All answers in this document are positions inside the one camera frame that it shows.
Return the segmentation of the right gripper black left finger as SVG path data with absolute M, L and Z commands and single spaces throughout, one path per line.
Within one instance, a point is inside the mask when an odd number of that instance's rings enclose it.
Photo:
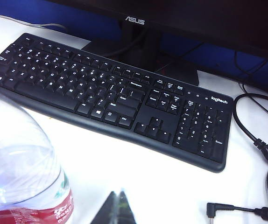
M 118 196 L 112 191 L 96 216 L 93 219 L 94 224 L 117 224 L 118 223 Z

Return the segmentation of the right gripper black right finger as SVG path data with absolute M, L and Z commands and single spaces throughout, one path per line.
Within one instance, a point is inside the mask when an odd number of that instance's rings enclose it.
M 122 190 L 118 197 L 118 224 L 136 224 L 134 214 L 130 208 L 125 192 Z

